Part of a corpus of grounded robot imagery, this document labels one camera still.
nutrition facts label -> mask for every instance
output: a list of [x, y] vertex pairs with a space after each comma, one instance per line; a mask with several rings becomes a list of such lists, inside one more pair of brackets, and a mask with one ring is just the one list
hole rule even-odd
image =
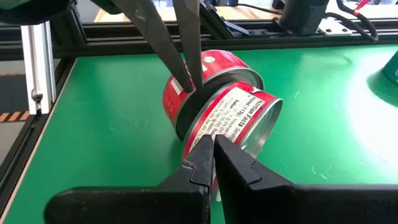
[[235, 142], [264, 103], [264, 100], [238, 87], [233, 88], [214, 106], [200, 127], [189, 151], [195, 147], [204, 134], [210, 134], [213, 140], [216, 134], [224, 134], [229, 140]]

green mat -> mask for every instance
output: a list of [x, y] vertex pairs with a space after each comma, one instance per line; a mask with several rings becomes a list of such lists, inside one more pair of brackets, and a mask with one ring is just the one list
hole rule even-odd
[[[379, 74], [397, 50], [235, 51], [284, 99], [258, 159], [298, 183], [398, 183], [398, 88]], [[5, 223], [43, 223], [46, 202], [72, 187], [171, 174], [182, 145], [162, 108], [168, 77], [156, 55], [79, 58]], [[213, 203], [212, 223], [223, 222]]]

yellow and black tape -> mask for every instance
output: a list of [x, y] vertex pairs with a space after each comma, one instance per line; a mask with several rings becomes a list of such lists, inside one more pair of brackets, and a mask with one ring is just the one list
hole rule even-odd
[[0, 113], [0, 123], [25, 121], [29, 117], [29, 111], [16, 111], [13, 113]]

tin can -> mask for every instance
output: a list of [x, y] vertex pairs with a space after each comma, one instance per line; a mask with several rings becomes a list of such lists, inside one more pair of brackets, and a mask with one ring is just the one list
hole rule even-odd
[[[184, 157], [204, 134], [215, 138], [224, 134], [252, 157], [256, 157], [266, 142], [282, 109], [282, 99], [239, 81], [217, 91], [198, 113], [184, 140]], [[220, 193], [213, 170], [213, 192]]]
[[225, 84], [244, 81], [258, 89], [264, 88], [261, 76], [231, 52], [207, 50], [201, 53], [201, 62], [203, 69], [201, 90], [186, 93], [171, 76], [163, 93], [165, 113], [181, 141], [203, 105]]

metal can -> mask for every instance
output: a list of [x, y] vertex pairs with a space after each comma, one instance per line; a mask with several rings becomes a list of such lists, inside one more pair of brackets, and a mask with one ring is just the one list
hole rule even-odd
[[201, 90], [186, 93], [171, 76], [163, 93], [165, 113], [181, 141], [203, 105], [225, 84], [244, 81], [258, 89], [264, 88], [261, 76], [231, 52], [207, 50], [201, 53], [201, 62], [203, 69]]
[[[184, 140], [184, 157], [204, 134], [214, 139], [224, 134], [252, 157], [256, 157], [266, 142], [282, 109], [282, 99], [239, 81], [217, 91], [198, 113]], [[213, 192], [220, 193], [213, 170]]]

